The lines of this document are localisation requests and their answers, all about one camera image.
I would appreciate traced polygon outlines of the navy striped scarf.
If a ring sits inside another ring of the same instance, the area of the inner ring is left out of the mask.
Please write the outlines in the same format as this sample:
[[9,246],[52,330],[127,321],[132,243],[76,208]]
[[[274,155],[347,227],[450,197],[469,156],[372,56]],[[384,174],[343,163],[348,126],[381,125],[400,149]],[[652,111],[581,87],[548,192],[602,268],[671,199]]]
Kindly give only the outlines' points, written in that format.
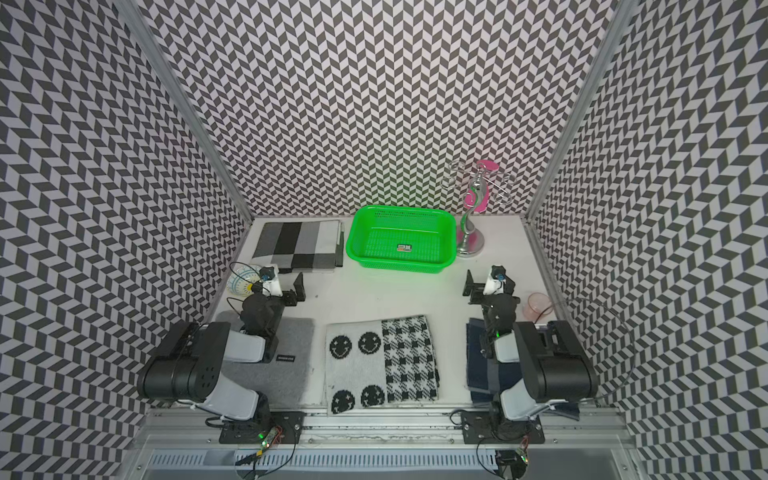
[[533,418],[561,403],[590,398],[598,381],[592,363],[566,321],[544,326],[518,323],[507,335],[489,338],[484,324],[467,325],[467,386],[495,414]]

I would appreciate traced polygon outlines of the green plastic basket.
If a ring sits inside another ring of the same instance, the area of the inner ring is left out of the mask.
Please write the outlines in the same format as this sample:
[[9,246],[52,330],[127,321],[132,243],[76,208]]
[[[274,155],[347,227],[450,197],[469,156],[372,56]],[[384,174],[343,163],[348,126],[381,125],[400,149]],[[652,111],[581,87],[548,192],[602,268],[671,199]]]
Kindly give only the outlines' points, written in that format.
[[437,274],[456,259],[456,220],[438,209],[365,206],[353,217],[346,253],[365,268]]

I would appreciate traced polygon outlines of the smiley checkered scarf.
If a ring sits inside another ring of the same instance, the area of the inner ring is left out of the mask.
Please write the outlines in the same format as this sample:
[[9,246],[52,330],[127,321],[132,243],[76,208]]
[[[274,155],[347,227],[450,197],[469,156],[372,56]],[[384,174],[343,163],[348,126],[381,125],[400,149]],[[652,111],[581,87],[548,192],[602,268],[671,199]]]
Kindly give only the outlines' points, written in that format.
[[439,398],[440,378],[427,317],[336,323],[325,340],[328,413]]

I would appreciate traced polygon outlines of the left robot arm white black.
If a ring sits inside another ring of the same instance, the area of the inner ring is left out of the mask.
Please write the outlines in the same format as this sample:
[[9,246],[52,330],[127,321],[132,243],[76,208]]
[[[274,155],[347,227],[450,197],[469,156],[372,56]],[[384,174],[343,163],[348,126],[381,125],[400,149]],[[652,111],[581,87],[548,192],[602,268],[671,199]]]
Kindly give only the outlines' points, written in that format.
[[277,357],[277,330],[284,310],[306,300],[303,275],[277,293],[276,276],[259,271],[252,293],[242,302],[242,329],[227,322],[179,321],[171,326],[140,370],[138,395],[147,400],[180,402],[235,422],[270,420],[266,396],[221,372],[226,361],[270,363]]

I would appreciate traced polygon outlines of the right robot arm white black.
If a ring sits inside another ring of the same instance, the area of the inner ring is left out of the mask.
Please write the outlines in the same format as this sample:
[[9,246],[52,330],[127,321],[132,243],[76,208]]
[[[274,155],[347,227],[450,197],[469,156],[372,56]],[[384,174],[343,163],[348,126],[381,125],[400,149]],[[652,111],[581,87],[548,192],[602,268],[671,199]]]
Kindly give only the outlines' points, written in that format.
[[520,321],[515,283],[500,265],[485,282],[466,274],[462,295],[481,308],[466,325],[466,379],[475,403],[486,410],[472,419],[492,427],[532,422],[564,405],[597,397],[599,381],[591,360],[566,321]]

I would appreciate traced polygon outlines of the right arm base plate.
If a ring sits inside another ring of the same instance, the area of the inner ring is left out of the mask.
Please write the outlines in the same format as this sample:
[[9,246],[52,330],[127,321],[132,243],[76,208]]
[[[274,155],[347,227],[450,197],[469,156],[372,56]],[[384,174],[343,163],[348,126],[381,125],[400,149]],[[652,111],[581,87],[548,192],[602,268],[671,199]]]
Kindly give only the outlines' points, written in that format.
[[460,411],[456,420],[466,445],[529,445],[546,442],[539,420],[508,420],[488,411]]

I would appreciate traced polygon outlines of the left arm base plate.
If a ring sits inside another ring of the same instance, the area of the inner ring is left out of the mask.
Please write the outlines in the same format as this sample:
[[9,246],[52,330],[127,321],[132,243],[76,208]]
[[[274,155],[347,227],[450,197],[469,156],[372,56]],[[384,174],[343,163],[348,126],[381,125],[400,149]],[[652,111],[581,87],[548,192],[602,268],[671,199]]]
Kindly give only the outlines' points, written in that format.
[[219,436],[220,444],[256,445],[267,439],[271,430],[277,432],[281,445],[295,445],[301,438],[306,414],[301,411],[278,411],[266,419],[225,421]]

